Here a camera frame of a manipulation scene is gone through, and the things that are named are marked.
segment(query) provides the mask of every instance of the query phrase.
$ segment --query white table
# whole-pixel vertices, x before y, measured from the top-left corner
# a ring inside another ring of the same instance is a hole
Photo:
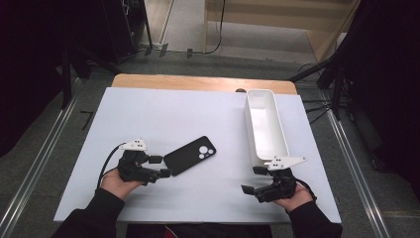
[[[292,168],[318,196],[332,222],[341,223],[300,96],[276,94],[277,109],[290,156],[308,162]],[[139,88],[108,88],[55,215],[64,220],[93,196],[100,170],[119,144],[139,137],[147,154],[165,155],[200,136],[217,154],[175,178],[139,187],[127,198],[118,220],[138,223],[219,222],[267,224],[289,222],[273,203],[258,203],[241,184],[261,187],[270,177],[253,174],[248,148],[245,93]],[[121,158],[118,151],[108,169]],[[149,168],[165,168],[164,164]]]

